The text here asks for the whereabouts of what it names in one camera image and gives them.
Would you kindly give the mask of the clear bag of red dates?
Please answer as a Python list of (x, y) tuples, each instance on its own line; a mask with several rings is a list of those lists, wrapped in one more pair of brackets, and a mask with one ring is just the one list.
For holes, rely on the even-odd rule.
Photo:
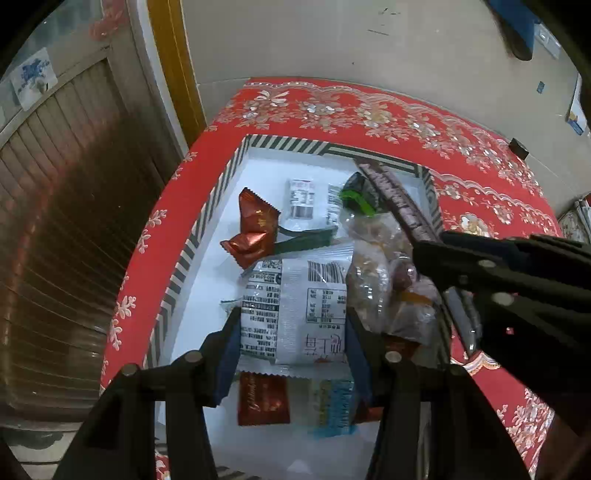
[(389, 335), (429, 345), (437, 325), (440, 294), (430, 278), (418, 272), (410, 258), (392, 266), (392, 293), (385, 331)]

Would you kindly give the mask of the blue white snack packet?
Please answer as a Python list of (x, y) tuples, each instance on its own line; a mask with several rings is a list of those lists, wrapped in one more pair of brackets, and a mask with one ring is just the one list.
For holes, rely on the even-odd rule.
[(312, 437), (352, 435), (356, 389), (352, 379), (290, 379), (287, 382), (290, 423), (304, 428)]

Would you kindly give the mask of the long brown chocolate bar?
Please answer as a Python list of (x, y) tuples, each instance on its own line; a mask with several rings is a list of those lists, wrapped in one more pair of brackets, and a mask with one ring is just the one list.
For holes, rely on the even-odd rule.
[(414, 173), (392, 165), (356, 160), (356, 166), (377, 191), (381, 204), (398, 221), (412, 245), (440, 242), (443, 216), (429, 169), (418, 166)]

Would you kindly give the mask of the clear bag of brown snacks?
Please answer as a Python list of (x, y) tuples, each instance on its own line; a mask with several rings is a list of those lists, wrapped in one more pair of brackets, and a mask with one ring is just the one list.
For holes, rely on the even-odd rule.
[(341, 221), (353, 239), (348, 305), (368, 330), (387, 332), (400, 309), (398, 295), (418, 278), (410, 241), (391, 213), (370, 217), (346, 211)]

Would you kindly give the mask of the black green snack packet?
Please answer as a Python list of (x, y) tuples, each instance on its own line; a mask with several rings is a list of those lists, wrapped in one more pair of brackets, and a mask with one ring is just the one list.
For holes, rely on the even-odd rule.
[(339, 192), (339, 199), (346, 209), (370, 217), (378, 214), (381, 209), (378, 192), (360, 172), (349, 177)]

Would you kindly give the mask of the white strawberry snack packet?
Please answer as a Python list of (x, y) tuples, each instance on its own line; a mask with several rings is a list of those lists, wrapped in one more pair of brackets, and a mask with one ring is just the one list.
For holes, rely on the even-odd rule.
[(264, 257), (246, 269), (242, 354), (287, 366), (344, 361), (354, 251), (355, 243), (345, 241)]

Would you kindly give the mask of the small white snack packet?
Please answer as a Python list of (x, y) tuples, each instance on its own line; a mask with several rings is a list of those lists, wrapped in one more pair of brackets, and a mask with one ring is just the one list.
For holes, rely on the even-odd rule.
[(315, 183), (310, 180), (291, 179), (288, 182), (290, 191), (290, 218), (295, 220), (311, 220), (315, 212)]

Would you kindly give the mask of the red foil snack packet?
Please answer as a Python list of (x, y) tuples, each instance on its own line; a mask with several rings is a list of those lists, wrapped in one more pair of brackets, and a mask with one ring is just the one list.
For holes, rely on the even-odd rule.
[(221, 241), (221, 247), (242, 269), (246, 269), (260, 258), (273, 254), (280, 210), (249, 188), (240, 192), (238, 205), (240, 231), (231, 239)]

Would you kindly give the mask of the round cake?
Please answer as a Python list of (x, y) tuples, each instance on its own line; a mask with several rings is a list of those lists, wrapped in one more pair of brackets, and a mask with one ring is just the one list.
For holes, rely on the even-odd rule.
[(228, 316), (231, 314), (233, 309), (240, 308), (241, 306), (242, 306), (242, 298), (221, 301), (221, 309)]

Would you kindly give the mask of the dark green snack packet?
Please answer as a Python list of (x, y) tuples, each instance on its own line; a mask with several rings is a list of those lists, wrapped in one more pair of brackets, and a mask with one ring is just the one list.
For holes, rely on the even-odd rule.
[(273, 253), (280, 255), (283, 253), (328, 247), (331, 245), (332, 239), (335, 237), (337, 231), (337, 226), (303, 231), (288, 230), (280, 226), (279, 233), (283, 236), (283, 240), (276, 241)]

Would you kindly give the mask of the small black box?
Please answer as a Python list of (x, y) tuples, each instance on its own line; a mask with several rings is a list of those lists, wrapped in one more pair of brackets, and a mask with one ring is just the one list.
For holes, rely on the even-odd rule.
[(510, 141), (509, 149), (522, 161), (525, 161), (530, 154), (529, 150), (516, 138)]

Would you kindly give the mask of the wooden slatted door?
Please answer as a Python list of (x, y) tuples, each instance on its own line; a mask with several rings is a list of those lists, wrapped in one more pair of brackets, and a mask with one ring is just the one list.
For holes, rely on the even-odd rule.
[(175, 155), (125, 107), (100, 61), (1, 149), (1, 410), (77, 421), (92, 407), (111, 317)]

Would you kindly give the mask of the blue picture on door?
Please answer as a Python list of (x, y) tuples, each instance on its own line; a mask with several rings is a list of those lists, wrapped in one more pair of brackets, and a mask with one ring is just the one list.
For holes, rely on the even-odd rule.
[(24, 111), (30, 110), (45, 93), (58, 84), (46, 48), (38, 50), (16, 67), (9, 79)]

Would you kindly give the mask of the blue white wall paper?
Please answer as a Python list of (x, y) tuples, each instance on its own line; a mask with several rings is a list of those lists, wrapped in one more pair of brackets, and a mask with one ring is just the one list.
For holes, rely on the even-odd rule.
[(581, 104), (581, 90), (582, 77), (578, 74), (566, 122), (579, 136), (582, 136), (587, 129), (587, 119)]

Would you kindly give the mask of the yellow door frame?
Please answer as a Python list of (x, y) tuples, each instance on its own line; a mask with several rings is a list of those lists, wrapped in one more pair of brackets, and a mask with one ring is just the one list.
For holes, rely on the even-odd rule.
[(206, 128), (206, 121), (187, 46), (182, 2), (148, 0), (147, 10), (172, 106), (191, 147)]

